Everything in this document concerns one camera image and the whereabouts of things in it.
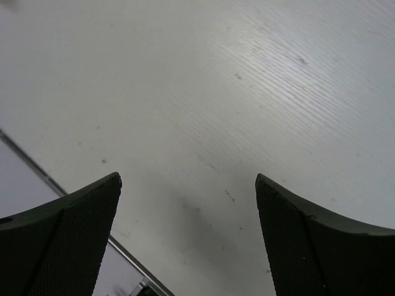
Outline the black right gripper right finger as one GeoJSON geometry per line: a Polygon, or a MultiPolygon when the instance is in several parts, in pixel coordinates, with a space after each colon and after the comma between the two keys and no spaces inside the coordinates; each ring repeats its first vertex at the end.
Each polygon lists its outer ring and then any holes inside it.
{"type": "Polygon", "coordinates": [[[277,295],[394,295],[394,230],[327,210],[257,175],[277,295]]]}

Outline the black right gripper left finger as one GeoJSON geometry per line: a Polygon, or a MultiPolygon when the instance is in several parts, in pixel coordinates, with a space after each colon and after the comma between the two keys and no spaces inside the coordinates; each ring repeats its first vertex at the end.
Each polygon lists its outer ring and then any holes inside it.
{"type": "Polygon", "coordinates": [[[111,173],[1,219],[1,295],[92,295],[122,188],[111,173]]]}

